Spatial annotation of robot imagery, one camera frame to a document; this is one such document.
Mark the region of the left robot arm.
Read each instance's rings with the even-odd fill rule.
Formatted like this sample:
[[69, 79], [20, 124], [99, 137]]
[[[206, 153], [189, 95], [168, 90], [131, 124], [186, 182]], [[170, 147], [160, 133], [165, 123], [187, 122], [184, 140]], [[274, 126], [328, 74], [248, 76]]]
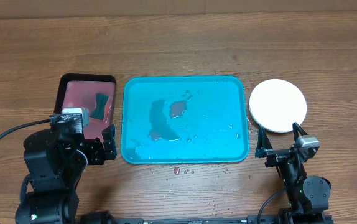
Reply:
[[16, 223], [75, 223], [82, 173], [117, 155], [112, 124], [101, 139], [85, 139], [83, 113], [53, 114], [47, 122], [49, 129], [24, 141], [29, 174], [21, 186]]

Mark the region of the white plate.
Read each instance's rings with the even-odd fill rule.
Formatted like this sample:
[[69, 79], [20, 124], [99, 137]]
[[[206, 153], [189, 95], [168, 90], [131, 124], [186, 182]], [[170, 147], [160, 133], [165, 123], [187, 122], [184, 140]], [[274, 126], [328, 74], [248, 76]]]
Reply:
[[307, 115], [304, 94], [291, 82], [265, 80], [251, 92], [249, 111], [253, 120], [274, 133], [292, 131], [293, 123], [302, 124]]

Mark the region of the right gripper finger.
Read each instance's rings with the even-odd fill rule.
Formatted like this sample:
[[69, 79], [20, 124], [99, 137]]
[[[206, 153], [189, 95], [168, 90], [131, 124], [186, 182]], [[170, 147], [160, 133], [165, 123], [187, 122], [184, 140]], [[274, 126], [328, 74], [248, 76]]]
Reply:
[[292, 124], [294, 141], [296, 145], [304, 145], [308, 138], [308, 134], [301, 128], [301, 126], [294, 122]]
[[271, 154], [272, 151], [273, 148], [265, 132], [265, 129], [262, 126], [260, 126], [258, 131], [258, 140], [257, 140], [255, 157], [257, 158], [267, 157]]

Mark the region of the green and orange sponge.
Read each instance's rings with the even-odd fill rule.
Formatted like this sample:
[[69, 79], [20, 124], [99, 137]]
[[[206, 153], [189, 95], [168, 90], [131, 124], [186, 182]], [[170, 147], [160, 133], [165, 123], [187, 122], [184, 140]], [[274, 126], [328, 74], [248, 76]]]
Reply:
[[95, 108], [90, 114], [90, 118], [97, 120], [104, 120], [105, 117], [105, 109], [107, 102], [109, 100], [109, 96], [103, 93], [96, 94], [96, 103]]

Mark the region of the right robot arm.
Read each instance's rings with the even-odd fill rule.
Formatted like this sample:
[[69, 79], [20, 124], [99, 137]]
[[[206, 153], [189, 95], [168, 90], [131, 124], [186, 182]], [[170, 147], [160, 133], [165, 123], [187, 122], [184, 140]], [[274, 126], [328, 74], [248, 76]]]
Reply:
[[[265, 158], [266, 167], [275, 167], [284, 188], [269, 197], [256, 216], [248, 216], [248, 223], [333, 223], [328, 210], [328, 199], [332, 185], [324, 177], [308, 176], [304, 163], [316, 155], [320, 142], [294, 123], [294, 143], [288, 149], [274, 150], [266, 131], [259, 128], [255, 156]], [[289, 207], [279, 210], [277, 215], [263, 215], [266, 206], [276, 197], [287, 194]]]

